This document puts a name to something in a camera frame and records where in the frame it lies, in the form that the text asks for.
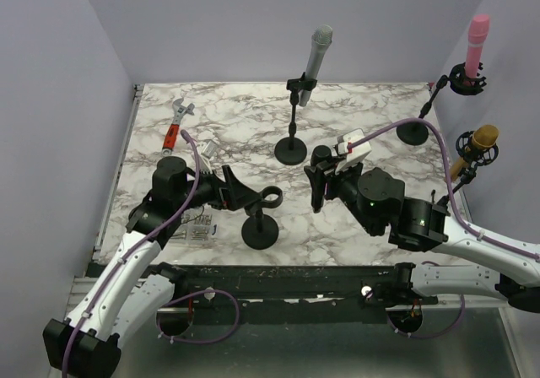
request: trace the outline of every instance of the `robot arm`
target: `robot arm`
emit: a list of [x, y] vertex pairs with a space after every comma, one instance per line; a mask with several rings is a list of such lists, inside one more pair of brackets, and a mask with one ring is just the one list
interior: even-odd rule
[[[222, 167], [224, 180], [221, 180], [212, 171], [208, 159], [207, 145], [200, 155], [202, 171], [197, 190], [186, 208], [205, 204], [218, 210], [244, 208], [254, 218], [263, 208], [281, 204], [283, 193], [279, 188], [269, 186], [255, 192], [242, 184], [228, 165]], [[51, 366], [62, 368], [68, 339], [75, 330], [78, 332], [71, 346], [69, 373], [78, 377], [111, 376], [124, 343], [171, 300], [177, 287], [166, 277], [152, 275], [141, 287], [137, 288], [136, 284], [181, 225], [181, 217], [154, 238], [142, 245], [140, 242], [185, 204], [194, 183], [187, 179], [188, 175], [194, 176], [194, 171], [183, 159], [170, 156], [159, 161], [152, 176], [152, 189], [130, 212], [127, 232], [94, 287], [65, 321], [51, 320], [47, 324], [43, 337]], [[267, 200], [270, 194], [277, 198]], [[94, 306], [89, 314], [87, 309], [92, 301]]]
[[[348, 149], [349, 143], [363, 136], [356, 130], [339, 138], [333, 151], [327, 146], [314, 149], [304, 170], [315, 213], [321, 211], [325, 199], [339, 198], [369, 235], [384, 235], [390, 225], [389, 242], [404, 250], [445, 253], [478, 264], [417, 267], [411, 282], [418, 294], [481, 294], [506, 298], [524, 311], [540, 312], [540, 250], [535, 245], [468, 224], [478, 232], [475, 237], [446, 207], [406, 197], [403, 181], [377, 167], [363, 172], [369, 143]], [[487, 242], [488, 238], [501, 245]]]

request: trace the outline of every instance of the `metal floor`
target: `metal floor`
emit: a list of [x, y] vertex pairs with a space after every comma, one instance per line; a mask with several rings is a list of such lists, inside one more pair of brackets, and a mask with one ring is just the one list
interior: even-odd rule
[[[456, 310], [430, 310], [420, 330], [434, 332]], [[194, 327], [198, 338], [228, 327]], [[462, 324], [434, 340], [412, 340], [387, 325], [359, 323], [240, 327], [214, 345], [157, 338], [149, 321], [122, 352], [115, 378], [511, 378], [519, 377], [498, 309], [469, 309]]]

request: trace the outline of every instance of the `cable clip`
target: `cable clip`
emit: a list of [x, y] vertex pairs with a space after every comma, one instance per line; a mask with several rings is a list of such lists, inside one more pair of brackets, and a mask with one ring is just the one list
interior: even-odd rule
[[476, 236], [476, 240], [481, 241], [485, 234], [486, 234], [486, 229], [481, 229], [478, 232], [478, 236]]

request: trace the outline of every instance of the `microphone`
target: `microphone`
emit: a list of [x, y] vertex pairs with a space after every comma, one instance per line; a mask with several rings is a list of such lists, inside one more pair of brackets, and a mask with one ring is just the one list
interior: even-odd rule
[[457, 177], [459, 177], [462, 169], [467, 168], [473, 161], [482, 160], [479, 163], [480, 165], [489, 164], [489, 160], [483, 160], [483, 156], [493, 146], [495, 146], [498, 137], [499, 129], [493, 125], [483, 125], [476, 131], [472, 132], [472, 134], [467, 137], [465, 142], [466, 145], [463, 147], [462, 151], [458, 151], [460, 157], [450, 169], [450, 178], [452, 182], [457, 180]]
[[[332, 43], [332, 28], [328, 25], [318, 27], [311, 37], [311, 54], [305, 69], [305, 78], [317, 79], [317, 74], [321, 68], [322, 58]], [[311, 91], [300, 91], [300, 106], [306, 106], [309, 101]]]
[[469, 47], [467, 49], [467, 60], [465, 61], [465, 74], [469, 78], [477, 77], [483, 42], [488, 37], [488, 32], [489, 15], [481, 13], [472, 18], [468, 34]]

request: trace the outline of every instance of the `round stand base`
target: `round stand base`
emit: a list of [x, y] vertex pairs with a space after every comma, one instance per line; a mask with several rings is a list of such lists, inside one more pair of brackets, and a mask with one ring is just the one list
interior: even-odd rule
[[279, 236], [278, 223], [268, 215], [262, 218], [262, 232], [257, 230], [257, 219], [249, 217], [242, 225], [242, 239], [255, 250], [264, 250], [273, 245]]
[[298, 138], [294, 138], [293, 149], [289, 149], [289, 137], [281, 139], [273, 150], [276, 159], [282, 165], [299, 165], [307, 157], [307, 147]]
[[428, 128], [423, 123], [410, 122], [396, 129], [397, 137], [411, 146], [419, 146], [428, 140]]
[[418, 317], [408, 317], [409, 310], [395, 310], [386, 313], [392, 324], [404, 333], [414, 333], [421, 326], [424, 318], [422, 314]]
[[159, 321], [161, 332], [167, 336], [180, 336], [192, 325], [191, 316], [187, 313], [161, 314], [156, 315], [156, 322]]

